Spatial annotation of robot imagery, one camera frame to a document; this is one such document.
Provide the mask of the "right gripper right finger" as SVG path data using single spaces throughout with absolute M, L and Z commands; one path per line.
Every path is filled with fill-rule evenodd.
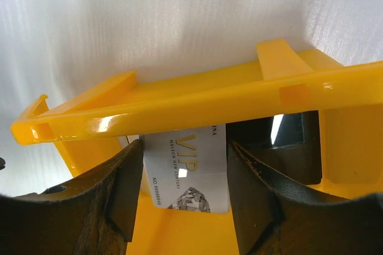
M 241 254 L 381 254 L 382 194 L 320 192 L 227 145 L 227 180 Z

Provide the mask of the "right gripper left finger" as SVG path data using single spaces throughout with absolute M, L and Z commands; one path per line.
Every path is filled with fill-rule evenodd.
M 43 193 L 1 196 L 1 254 L 126 254 L 143 172 L 143 146 Z

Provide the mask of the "yellow plastic bin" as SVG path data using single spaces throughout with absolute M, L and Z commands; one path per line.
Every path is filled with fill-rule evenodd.
M 322 179 L 305 186 L 345 199 L 382 194 L 382 63 L 343 66 L 282 39 L 256 50 L 253 62 L 152 83 L 123 72 L 54 109 L 42 95 L 11 131 L 21 145 L 52 142 L 75 178 L 141 135 L 318 111 Z M 231 203 L 225 214 L 155 207 L 143 146 L 126 254 L 241 254 Z

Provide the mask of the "silver VIP card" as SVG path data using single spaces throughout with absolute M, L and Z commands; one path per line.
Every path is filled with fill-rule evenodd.
M 139 138 L 155 207 L 216 214 L 229 211 L 225 125 Z

